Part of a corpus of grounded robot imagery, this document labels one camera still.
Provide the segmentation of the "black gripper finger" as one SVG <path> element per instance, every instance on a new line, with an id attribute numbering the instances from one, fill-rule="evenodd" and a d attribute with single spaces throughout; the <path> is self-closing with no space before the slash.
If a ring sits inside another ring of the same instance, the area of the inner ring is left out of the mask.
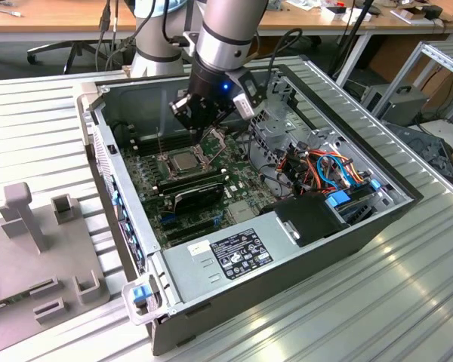
<path id="1" fill-rule="evenodd" d="M 236 110 L 232 101 L 227 103 L 215 103 L 210 110 L 205 113 L 203 117 L 202 136 L 199 140 L 203 140 L 207 135 L 207 132 L 211 128 L 216 128 L 224 121 L 232 112 Z"/>
<path id="2" fill-rule="evenodd" d="M 196 119 L 196 113 L 193 111 L 192 95 L 185 96 L 169 103 L 169 108 L 173 116 L 183 125 L 189 132 L 194 143 L 200 140 L 200 125 Z"/>

